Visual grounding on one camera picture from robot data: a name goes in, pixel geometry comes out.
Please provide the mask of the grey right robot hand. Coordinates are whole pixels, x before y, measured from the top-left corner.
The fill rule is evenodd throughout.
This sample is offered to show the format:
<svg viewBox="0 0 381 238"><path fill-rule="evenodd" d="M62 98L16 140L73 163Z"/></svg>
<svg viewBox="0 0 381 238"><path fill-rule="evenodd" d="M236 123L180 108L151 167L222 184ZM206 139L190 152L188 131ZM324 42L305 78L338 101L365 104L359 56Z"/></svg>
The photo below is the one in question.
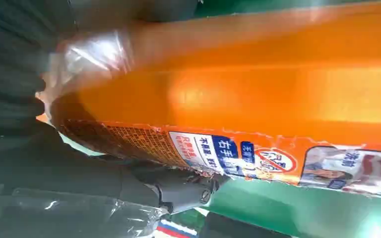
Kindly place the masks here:
<svg viewBox="0 0 381 238"><path fill-rule="evenodd" d="M133 0L0 0L0 238L150 237L164 214L210 199L225 176L112 163L37 120L59 42L134 17Z"/></svg>

